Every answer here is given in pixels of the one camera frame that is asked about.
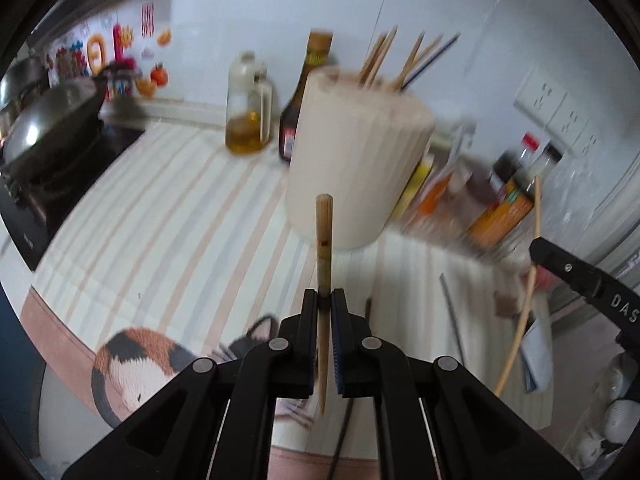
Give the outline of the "light wooden chopstick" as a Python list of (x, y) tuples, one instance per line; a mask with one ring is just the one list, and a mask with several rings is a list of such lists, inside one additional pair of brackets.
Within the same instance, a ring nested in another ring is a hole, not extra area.
[[(541, 236), (541, 183), (538, 177), (534, 177), (534, 226), (533, 226), (533, 240), (536, 240)], [(537, 279), (537, 265), (533, 261), (530, 262), (530, 266), (527, 273), (527, 280), (525, 286), (525, 294), (520, 307), (520, 316), (518, 317), (518, 324), (512, 339), (511, 348), (506, 358), (506, 362), (503, 364), (498, 382), (494, 389), (494, 395), (498, 398), (502, 397), (503, 391), (506, 388), (506, 384), (509, 381), (511, 370), (520, 353), (521, 344), (524, 338), (527, 320), (529, 313), (532, 310), (532, 300), (534, 296), (534, 290)]]

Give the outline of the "long dark brown chopstick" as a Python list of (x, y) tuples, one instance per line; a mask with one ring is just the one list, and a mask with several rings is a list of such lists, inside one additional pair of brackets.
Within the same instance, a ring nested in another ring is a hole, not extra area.
[(449, 321), (450, 321), (451, 330), (452, 330), (452, 336), (454, 337), (454, 344), (456, 345), (460, 362), (462, 363), (462, 365), (465, 366), (466, 365), (465, 352), (463, 348), (463, 341), (460, 333), (457, 312), (456, 312), (456, 308), (454, 307), (454, 302), (452, 301), (450, 289), (448, 287), (445, 274), (442, 273), (439, 275), (439, 283), (440, 283), (440, 286), (442, 286), (442, 294), (444, 295), (444, 298), (446, 301)]

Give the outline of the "bamboo chopstick dark band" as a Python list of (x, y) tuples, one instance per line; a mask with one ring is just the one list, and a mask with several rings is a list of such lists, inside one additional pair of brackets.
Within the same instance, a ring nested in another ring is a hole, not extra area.
[(318, 367), (319, 405), (326, 411), (326, 387), (329, 376), (330, 296), (332, 280), (333, 197), (320, 194), (316, 198), (317, 292), (318, 300)]

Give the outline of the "black chopstick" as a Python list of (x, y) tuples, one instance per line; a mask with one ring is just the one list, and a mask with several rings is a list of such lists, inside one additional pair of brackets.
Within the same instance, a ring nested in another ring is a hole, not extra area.
[(364, 318), (366, 319), (367, 323), (370, 323), (372, 304), (373, 304), (372, 297), (367, 298), (366, 307), (364, 308)]

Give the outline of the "soy sauce bottle orange label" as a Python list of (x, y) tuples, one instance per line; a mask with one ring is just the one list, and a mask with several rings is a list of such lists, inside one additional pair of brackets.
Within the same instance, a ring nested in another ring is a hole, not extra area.
[(534, 209), (534, 177), (542, 185), (562, 157), (561, 151), (549, 142), (526, 168), (519, 169), (503, 185), (495, 203), (471, 224), (470, 242), (488, 252), (506, 238)]

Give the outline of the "red cap bottle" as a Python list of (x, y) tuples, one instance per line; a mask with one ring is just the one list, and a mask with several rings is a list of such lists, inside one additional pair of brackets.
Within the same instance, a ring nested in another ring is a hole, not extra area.
[(514, 148), (505, 150), (492, 164), (488, 176), (491, 188), (500, 193), (503, 185), (519, 170), (526, 168), (539, 148), (539, 140), (531, 132), (526, 132)]

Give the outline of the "white orange seasoning bag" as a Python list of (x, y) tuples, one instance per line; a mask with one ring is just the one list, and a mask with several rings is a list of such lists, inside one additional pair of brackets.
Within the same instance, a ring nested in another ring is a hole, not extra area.
[(424, 220), (434, 214), (454, 173), (462, 164), (463, 143), (469, 136), (474, 136), (475, 128), (472, 122), (461, 124), (450, 133), (448, 143), (438, 140), (434, 148), (430, 148), (435, 166), (420, 189), (416, 218)]

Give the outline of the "striped table mat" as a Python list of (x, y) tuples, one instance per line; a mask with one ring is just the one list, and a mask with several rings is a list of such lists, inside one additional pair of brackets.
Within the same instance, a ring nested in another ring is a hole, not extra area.
[[(239, 157), (219, 132), (155, 124), (96, 181), (44, 253), (18, 311), (29, 338), (85, 406), (100, 348), (142, 327), (196, 356), (224, 350), (265, 315), (286, 318), (314, 287), (314, 244), (288, 225), (288, 173), (273, 150)], [(494, 291), (521, 280), (494, 266), (384, 232), (333, 257), (349, 309), (408, 356), (457, 356), (445, 274), (466, 367), (495, 385), (514, 325)]]

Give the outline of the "yellow green bottle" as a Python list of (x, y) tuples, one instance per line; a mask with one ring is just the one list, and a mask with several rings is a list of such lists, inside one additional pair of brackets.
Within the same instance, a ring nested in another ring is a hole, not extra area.
[(420, 187), (431, 173), (434, 166), (435, 157), (431, 153), (426, 153), (413, 171), (407, 185), (399, 197), (399, 200), (390, 216), (390, 220), (398, 221), (409, 207), (413, 197), (419, 192)]

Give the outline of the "beige ribbed utensil holder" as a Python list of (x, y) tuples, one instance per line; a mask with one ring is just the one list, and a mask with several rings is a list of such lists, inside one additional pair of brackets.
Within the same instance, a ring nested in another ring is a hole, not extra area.
[(316, 238), (316, 198), (333, 197), (333, 247), (375, 242), (422, 160), (435, 129), (411, 93), (363, 88), (356, 75), (319, 68), (306, 83), (288, 170), (285, 211), (292, 229)]

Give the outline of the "oil glass jug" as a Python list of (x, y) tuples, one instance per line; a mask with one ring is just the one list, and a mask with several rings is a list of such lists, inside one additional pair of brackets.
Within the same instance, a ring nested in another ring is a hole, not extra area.
[(224, 144), (234, 154), (261, 151), (271, 139), (273, 86), (267, 66), (253, 51), (243, 51), (228, 73)]

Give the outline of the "brown sauce bottle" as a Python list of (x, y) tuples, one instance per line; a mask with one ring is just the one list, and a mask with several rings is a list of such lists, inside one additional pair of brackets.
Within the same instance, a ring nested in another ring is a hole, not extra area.
[(280, 114), (279, 156), (284, 162), (290, 162), (292, 158), (308, 77), (316, 68), (325, 66), (328, 62), (332, 39), (333, 32), (328, 30), (313, 29), (309, 33), (304, 64), (295, 91)]

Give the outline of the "chopsticks in holder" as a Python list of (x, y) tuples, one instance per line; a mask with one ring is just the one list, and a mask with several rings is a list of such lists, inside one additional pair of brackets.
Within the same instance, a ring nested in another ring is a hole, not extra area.
[(390, 57), (397, 32), (398, 27), (394, 26), (389, 32), (382, 32), (372, 44), (355, 76), (357, 87), (390, 93), (404, 92), (448, 52), (461, 36), (460, 32), (456, 32), (451, 37), (437, 35), (427, 40), (425, 32), (419, 32), (402, 62), (396, 66), (397, 73), (385, 77), (382, 67)]

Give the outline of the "black wok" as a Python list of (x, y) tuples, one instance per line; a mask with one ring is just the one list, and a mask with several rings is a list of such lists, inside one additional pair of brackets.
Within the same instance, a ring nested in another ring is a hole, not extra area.
[(88, 126), (98, 121), (108, 76), (63, 81), (42, 96), (14, 122), (2, 148), (1, 173), (28, 181), (48, 162), (69, 152)]

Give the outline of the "wall power sockets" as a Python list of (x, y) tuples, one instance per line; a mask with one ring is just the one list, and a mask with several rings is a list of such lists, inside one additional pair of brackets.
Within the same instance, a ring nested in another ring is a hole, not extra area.
[(575, 156), (588, 156), (600, 141), (599, 128), (585, 107), (537, 66), (525, 76), (513, 104)]

